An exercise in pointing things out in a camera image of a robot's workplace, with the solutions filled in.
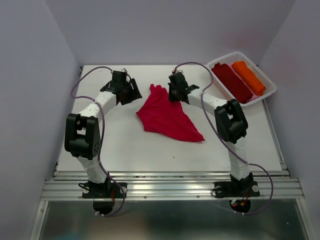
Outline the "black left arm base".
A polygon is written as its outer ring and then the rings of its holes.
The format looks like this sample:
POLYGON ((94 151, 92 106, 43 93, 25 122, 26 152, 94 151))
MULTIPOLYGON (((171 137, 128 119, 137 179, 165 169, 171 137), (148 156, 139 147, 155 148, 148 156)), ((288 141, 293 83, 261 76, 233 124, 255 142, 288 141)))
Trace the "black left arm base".
POLYGON ((123 193, 121 189, 114 183, 106 180, 105 183, 93 183, 87 181, 79 183, 82 189, 82 198, 84 199, 121 199, 123 193))

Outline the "crimson red t shirt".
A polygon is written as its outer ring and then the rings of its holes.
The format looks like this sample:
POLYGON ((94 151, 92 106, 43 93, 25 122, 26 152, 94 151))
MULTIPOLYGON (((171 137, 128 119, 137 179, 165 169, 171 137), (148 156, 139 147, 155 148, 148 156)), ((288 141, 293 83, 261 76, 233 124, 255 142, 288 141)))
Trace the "crimson red t shirt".
POLYGON ((200 143, 205 140, 178 101, 169 101, 166 88, 151 84, 150 94, 136 112, 146 132, 162 134, 182 142, 200 143))

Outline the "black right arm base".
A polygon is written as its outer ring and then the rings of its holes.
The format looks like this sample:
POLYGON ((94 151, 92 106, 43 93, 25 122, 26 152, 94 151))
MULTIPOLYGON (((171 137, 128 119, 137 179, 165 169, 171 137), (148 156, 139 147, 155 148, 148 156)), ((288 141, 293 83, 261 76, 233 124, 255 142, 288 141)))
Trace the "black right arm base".
POLYGON ((216 181, 213 185, 211 195, 219 199, 260 196, 258 183, 252 173, 241 180, 230 175, 230 181, 216 181))

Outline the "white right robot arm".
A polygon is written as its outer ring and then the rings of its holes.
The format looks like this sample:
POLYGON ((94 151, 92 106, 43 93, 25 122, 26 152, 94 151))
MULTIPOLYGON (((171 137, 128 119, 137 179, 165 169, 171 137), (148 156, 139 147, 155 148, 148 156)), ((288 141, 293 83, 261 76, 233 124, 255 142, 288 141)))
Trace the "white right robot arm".
POLYGON ((227 148, 230 161, 231 192, 242 195, 252 178, 246 158, 245 136, 248 122, 236 99, 225 100, 205 93, 197 85, 188 85, 182 72, 169 76, 169 100, 185 102, 203 110, 218 139, 227 148))

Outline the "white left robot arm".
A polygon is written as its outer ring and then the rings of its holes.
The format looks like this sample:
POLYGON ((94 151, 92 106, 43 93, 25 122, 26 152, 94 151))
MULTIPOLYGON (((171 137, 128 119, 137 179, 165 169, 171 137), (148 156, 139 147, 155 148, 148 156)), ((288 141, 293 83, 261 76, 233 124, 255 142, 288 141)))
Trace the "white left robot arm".
POLYGON ((109 174, 101 162, 101 150, 105 133, 105 115, 118 104, 126 105, 142 95, 136 80, 126 69, 111 70, 111 81, 104 85, 96 98, 74 94, 73 99, 90 100, 91 103, 79 113, 70 113, 66 118, 64 149, 81 163, 88 181, 95 184, 94 191, 100 197, 111 193, 109 174))

